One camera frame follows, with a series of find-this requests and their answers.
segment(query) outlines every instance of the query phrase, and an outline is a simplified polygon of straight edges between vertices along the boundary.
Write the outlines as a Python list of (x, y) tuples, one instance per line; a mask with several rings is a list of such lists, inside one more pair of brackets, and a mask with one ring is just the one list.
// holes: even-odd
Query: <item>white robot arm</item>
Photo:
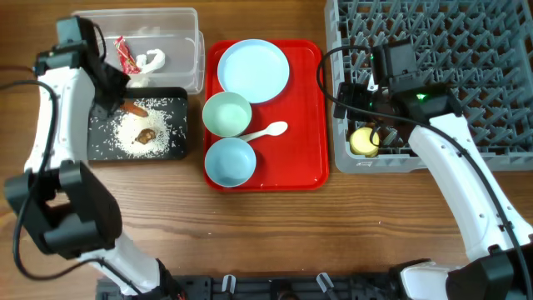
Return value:
[[(454, 138), (474, 158), (491, 183), (521, 246), (531, 242), (533, 228), (515, 210), (494, 179), (473, 143), (464, 117), (449, 113), (430, 119), (431, 126)], [(439, 189), (457, 221), (466, 256), (471, 262), (489, 257), (489, 248), (498, 246), (501, 251), (513, 248), (509, 235), (503, 230), (501, 218), (494, 207), (478, 174), (457, 149), (440, 135), (417, 126), (409, 137), (413, 151), (422, 159), (436, 180)], [(440, 266), (423, 262), (401, 271), (401, 281), (408, 297), (412, 299), (448, 299), (446, 279), (448, 272), (457, 266)]]
[[(6, 199), (17, 213), (27, 201), (26, 216), (19, 218), (43, 253), (90, 261), (120, 287), (122, 295), (177, 298), (179, 286), (162, 263), (138, 249), (122, 230), (114, 197), (86, 165), (90, 114), (102, 118), (112, 115), (124, 103), (122, 92), (129, 80), (98, 56), (93, 25), (79, 17), (58, 21), (60, 44), (37, 57), (38, 81), (53, 90), (57, 109), (53, 111), (51, 95), (41, 87), (33, 149), (24, 166), (25, 173), (6, 181)], [(50, 157), (44, 174), (37, 174), (54, 113)], [(46, 184), (41, 183), (38, 192), (32, 194), (28, 187), (37, 181)], [(59, 189), (67, 194), (70, 203), (48, 207), (46, 201)], [(31, 278), (45, 279), (36, 275)]]

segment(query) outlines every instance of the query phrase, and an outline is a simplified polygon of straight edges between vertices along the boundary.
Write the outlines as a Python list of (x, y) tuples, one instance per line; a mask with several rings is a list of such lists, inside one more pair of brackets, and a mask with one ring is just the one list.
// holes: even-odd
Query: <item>light blue bowl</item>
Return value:
[(245, 183), (256, 170), (256, 154), (247, 142), (228, 137), (215, 142), (207, 150), (204, 166), (207, 176), (225, 188)]

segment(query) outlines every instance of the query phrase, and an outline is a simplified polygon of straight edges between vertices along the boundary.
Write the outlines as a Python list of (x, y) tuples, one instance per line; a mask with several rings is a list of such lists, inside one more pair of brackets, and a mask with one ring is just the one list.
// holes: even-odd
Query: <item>light green bowl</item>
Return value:
[(252, 107), (236, 92), (220, 92), (207, 100), (202, 119), (211, 133), (221, 138), (237, 137), (250, 124)]

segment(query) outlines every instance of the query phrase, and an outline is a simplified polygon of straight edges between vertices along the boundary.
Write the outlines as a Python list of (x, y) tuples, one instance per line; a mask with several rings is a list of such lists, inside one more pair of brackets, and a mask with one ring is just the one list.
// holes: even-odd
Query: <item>food scrap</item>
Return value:
[(146, 128), (141, 130), (139, 136), (135, 139), (135, 141), (146, 145), (148, 142), (156, 138), (156, 136), (157, 135), (155, 131), (151, 130), (150, 128)]
[(133, 113), (134, 115), (142, 118), (148, 117), (148, 112), (144, 109), (138, 107), (135, 105), (135, 103), (132, 100), (126, 100), (124, 101), (124, 104), (121, 105), (121, 110), (123, 110), (126, 113)]

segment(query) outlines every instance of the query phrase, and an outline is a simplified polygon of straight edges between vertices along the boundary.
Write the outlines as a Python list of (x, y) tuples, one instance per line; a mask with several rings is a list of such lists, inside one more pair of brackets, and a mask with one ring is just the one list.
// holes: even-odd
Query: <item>plate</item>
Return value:
[(249, 103), (264, 103), (286, 86), (289, 62), (271, 42), (244, 40), (222, 54), (217, 76), (224, 91), (239, 93)]

